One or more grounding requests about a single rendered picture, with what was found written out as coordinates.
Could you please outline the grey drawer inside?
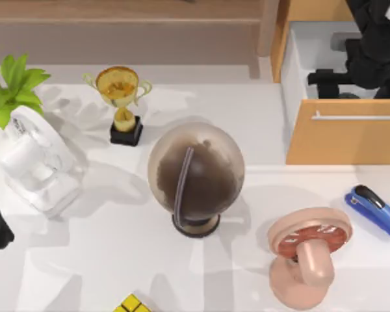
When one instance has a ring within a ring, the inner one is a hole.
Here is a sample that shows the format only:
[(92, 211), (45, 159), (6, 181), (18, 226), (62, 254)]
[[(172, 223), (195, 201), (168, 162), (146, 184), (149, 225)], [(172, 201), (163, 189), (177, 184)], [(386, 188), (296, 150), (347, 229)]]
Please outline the grey drawer inside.
[(281, 68), (285, 104), (298, 107), (304, 99), (317, 99), (317, 88), (308, 85), (308, 75), (317, 69), (343, 73), (346, 70), (343, 42), (348, 38), (359, 37), (357, 26), (350, 21), (290, 23)]

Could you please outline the pale wooden drawer front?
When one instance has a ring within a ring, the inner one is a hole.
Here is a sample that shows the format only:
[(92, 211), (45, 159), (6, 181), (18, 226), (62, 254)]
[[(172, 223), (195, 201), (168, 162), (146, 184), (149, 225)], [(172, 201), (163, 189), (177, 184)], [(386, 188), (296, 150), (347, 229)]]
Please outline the pale wooden drawer front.
[(312, 120), (328, 115), (390, 115), (390, 99), (303, 100), (287, 164), (390, 165), (390, 121)]

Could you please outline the blue and black stapler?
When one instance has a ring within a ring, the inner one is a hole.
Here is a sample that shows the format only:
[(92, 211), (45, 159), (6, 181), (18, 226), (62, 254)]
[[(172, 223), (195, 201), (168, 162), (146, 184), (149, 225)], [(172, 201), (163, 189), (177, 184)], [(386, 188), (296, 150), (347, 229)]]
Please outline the blue and black stapler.
[(347, 205), (390, 236), (390, 206), (366, 185), (356, 185), (345, 194)]

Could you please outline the brown globe on stand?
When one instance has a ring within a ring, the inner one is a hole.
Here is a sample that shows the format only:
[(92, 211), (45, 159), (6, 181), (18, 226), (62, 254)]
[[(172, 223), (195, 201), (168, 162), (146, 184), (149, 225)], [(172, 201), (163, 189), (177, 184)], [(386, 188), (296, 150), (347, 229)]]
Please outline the brown globe on stand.
[(241, 193), (245, 163), (236, 141), (205, 122), (178, 125), (158, 139), (148, 159), (148, 183), (172, 215), (178, 232), (191, 238), (212, 234), (220, 215)]

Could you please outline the pink desk fan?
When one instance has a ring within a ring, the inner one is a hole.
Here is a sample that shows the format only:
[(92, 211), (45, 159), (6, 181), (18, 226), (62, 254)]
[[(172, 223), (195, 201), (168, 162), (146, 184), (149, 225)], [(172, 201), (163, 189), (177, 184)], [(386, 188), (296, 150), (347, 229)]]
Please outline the pink desk fan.
[(295, 310), (318, 306), (335, 278), (331, 254), (352, 234), (347, 214), (329, 207), (300, 209), (275, 221), (267, 233), (276, 255), (269, 269), (275, 297)]

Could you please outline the gold trophy black base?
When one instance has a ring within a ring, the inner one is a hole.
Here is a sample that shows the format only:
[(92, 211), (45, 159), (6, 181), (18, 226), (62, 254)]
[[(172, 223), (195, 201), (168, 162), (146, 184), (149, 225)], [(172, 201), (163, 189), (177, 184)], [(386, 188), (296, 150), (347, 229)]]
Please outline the gold trophy black base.
[(123, 146), (138, 145), (143, 130), (141, 118), (128, 109), (138, 104), (140, 98), (149, 94), (152, 84), (140, 80), (135, 70), (125, 66), (104, 69), (93, 78), (83, 74), (83, 81), (97, 90), (105, 103), (116, 109), (110, 127), (110, 142)]

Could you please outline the brown wooden shelf unit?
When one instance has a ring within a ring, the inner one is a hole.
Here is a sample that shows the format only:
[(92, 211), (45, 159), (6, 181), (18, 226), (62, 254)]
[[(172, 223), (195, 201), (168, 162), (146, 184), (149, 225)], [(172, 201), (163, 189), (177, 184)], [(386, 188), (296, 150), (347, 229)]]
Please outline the brown wooden shelf unit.
[(0, 0), (0, 61), (246, 66), (270, 80), (278, 0)]

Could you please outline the yellow puzzle cube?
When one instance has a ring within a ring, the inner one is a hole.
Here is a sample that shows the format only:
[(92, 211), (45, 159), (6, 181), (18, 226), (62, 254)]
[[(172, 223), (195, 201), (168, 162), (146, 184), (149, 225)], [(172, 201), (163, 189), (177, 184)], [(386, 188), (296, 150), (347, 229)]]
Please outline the yellow puzzle cube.
[(152, 312), (152, 310), (142, 303), (134, 294), (128, 295), (113, 312)]

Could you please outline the clear white water jug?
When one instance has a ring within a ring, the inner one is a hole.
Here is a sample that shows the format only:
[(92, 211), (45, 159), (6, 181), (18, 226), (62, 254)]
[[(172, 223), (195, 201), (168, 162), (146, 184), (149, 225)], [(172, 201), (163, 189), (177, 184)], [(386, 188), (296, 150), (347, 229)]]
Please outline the clear white water jug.
[(26, 106), (10, 113), (5, 131), (11, 145), (0, 166), (7, 185), (48, 218), (59, 215), (82, 191), (73, 153), (53, 126)]

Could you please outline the green leafy plant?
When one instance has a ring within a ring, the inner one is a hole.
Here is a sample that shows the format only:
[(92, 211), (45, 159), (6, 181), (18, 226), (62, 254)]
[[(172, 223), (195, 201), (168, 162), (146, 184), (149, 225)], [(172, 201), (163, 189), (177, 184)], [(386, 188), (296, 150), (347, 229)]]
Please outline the green leafy plant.
[(1, 77), (6, 83), (0, 83), (0, 128), (5, 129), (10, 121), (11, 112), (20, 106), (26, 106), (43, 114), (42, 101), (34, 89), (48, 80), (51, 75), (41, 68), (27, 68), (28, 55), (18, 58), (7, 55), (0, 67)]

